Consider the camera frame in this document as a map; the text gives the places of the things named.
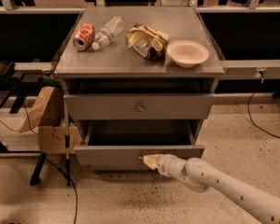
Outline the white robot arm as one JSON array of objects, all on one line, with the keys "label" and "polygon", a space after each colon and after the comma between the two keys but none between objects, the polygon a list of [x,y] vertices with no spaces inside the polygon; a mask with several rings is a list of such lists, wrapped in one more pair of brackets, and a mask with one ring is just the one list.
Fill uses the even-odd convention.
[{"label": "white robot arm", "polygon": [[216,189],[262,224],[280,224],[280,198],[226,175],[202,159],[153,154],[145,155],[143,161],[150,169],[175,178],[194,191]]}]

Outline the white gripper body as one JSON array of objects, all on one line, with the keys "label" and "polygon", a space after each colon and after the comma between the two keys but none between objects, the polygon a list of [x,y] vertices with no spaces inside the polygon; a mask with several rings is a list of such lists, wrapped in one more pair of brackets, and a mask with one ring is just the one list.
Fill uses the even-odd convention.
[{"label": "white gripper body", "polygon": [[161,175],[167,177],[176,177],[176,162],[177,156],[166,154],[160,155],[157,158],[157,170]]}]

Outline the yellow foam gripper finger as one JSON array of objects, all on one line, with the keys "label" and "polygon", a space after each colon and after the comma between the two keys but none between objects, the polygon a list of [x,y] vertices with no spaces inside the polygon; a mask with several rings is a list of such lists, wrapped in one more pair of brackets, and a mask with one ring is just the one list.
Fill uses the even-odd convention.
[{"label": "yellow foam gripper finger", "polygon": [[160,157],[161,157],[161,154],[144,155],[143,162],[151,170],[156,170],[159,166]]}]

